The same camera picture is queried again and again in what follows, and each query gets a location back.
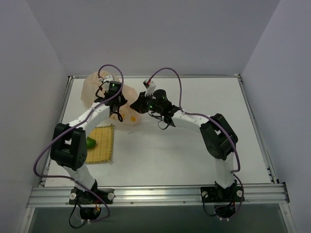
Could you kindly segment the banana print plastic bag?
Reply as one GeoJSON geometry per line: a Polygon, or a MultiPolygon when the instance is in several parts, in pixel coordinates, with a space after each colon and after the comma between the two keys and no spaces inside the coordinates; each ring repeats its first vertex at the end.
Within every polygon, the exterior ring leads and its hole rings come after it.
{"type": "MultiPolygon", "coordinates": [[[[106,76],[110,75],[111,73],[101,70],[100,71],[100,76],[106,76]]],[[[115,79],[114,81],[121,81],[121,77],[114,75],[115,79]]],[[[81,92],[81,100],[84,103],[84,105],[89,108],[95,101],[95,93],[98,90],[98,86],[100,86],[102,83],[98,81],[98,72],[94,72],[90,74],[83,83],[83,88],[81,92]]],[[[138,99],[138,92],[128,86],[128,85],[123,85],[122,93],[127,100],[127,103],[124,106],[121,106],[120,108],[120,113],[123,118],[123,123],[126,125],[138,125],[141,120],[141,116],[139,113],[134,111],[133,109],[130,108],[130,105],[134,103],[138,99]]]]}

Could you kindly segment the green fake fruit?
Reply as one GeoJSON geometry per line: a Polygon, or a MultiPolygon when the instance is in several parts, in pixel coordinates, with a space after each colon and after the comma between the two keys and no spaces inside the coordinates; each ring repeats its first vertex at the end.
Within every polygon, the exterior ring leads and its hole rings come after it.
{"type": "Polygon", "coordinates": [[[96,140],[90,137],[86,138],[86,147],[88,150],[91,150],[96,147],[96,140]]]}

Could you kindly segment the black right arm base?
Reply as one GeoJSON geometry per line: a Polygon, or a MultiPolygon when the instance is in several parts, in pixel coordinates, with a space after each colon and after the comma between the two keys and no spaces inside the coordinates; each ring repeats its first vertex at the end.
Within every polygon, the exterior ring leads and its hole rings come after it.
{"type": "Polygon", "coordinates": [[[219,185],[200,188],[201,201],[204,212],[209,217],[218,217],[219,220],[229,221],[241,208],[245,201],[244,188],[235,184],[223,189],[219,185]],[[214,204],[214,213],[209,213],[206,204],[214,204]]]}

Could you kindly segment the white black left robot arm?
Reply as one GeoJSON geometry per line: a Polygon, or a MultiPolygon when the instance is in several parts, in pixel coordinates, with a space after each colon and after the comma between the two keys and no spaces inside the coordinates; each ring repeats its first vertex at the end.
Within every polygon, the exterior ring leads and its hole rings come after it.
{"type": "Polygon", "coordinates": [[[86,166],[87,143],[90,132],[102,121],[116,114],[122,122],[120,107],[127,103],[122,94],[123,83],[110,81],[103,97],[95,99],[91,107],[70,123],[55,126],[50,157],[69,174],[69,179],[82,191],[93,191],[95,178],[86,166]]]}

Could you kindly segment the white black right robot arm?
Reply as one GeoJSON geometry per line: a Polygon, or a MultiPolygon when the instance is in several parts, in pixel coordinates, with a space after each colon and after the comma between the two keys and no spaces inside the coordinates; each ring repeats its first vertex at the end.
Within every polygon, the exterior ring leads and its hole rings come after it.
{"type": "Polygon", "coordinates": [[[208,153],[215,159],[216,184],[226,189],[235,182],[233,157],[238,138],[223,115],[184,113],[167,99],[163,89],[156,90],[150,96],[141,92],[130,107],[140,114],[159,114],[169,126],[200,133],[208,153]]]}

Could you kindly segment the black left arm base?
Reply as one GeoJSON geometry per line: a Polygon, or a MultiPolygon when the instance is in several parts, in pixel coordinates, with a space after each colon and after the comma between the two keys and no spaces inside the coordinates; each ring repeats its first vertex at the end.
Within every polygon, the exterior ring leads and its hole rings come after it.
{"type": "Polygon", "coordinates": [[[103,202],[91,193],[79,190],[75,187],[70,192],[69,204],[73,205],[73,209],[68,220],[69,226],[73,229],[79,229],[86,224],[99,220],[100,214],[102,212],[100,204],[103,204],[103,202]],[[76,211],[79,211],[79,225],[74,225],[74,223],[71,221],[72,216],[76,211]]]}

